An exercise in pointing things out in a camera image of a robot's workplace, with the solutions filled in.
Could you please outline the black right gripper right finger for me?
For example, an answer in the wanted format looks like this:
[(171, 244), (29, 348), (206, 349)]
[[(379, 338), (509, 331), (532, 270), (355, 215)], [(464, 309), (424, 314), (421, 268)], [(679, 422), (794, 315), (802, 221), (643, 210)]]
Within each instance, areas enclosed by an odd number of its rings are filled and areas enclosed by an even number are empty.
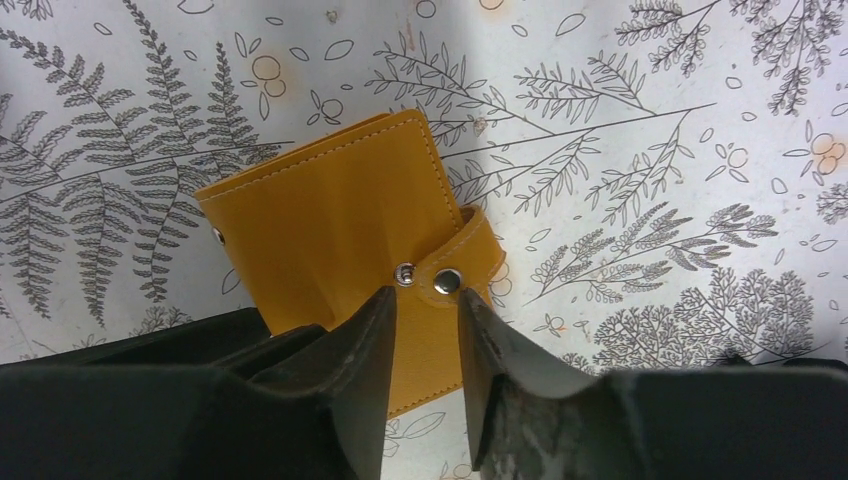
[(847, 369), (836, 361), (593, 376), (474, 290), (457, 307), (469, 454), (484, 479), (847, 475)]

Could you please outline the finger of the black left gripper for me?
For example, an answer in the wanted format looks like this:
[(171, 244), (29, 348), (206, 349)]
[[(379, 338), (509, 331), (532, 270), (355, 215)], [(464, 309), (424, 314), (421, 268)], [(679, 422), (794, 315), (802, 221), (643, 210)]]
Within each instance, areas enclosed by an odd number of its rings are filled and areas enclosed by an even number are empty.
[(307, 324), (270, 332), (255, 308), (197, 320), (13, 365), (15, 381), (139, 381), (227, 372), (254, 380), (275, 371), (327, 334)]

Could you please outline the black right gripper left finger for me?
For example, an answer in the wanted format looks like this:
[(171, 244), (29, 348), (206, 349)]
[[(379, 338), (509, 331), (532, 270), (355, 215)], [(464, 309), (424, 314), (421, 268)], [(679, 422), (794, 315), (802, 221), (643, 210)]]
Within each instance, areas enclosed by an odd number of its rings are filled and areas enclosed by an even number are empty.
[(396, 294), (378, 289), (279, 367), (139, 381), (15, 381), (1, 369), (5, 479), (376, 479)]

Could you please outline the yellow leather card holder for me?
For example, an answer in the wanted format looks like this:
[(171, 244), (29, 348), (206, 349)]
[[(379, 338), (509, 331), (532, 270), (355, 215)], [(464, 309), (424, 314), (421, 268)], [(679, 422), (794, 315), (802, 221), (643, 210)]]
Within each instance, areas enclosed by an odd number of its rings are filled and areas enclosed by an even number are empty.
[(392, 286), (389, 415), (462, 386), (458, 293), (485, 295), (505, 254), (483, 210), (459, 205), (420, 111), (354, 124), (195, 198), (272, 333), (336, 329)]

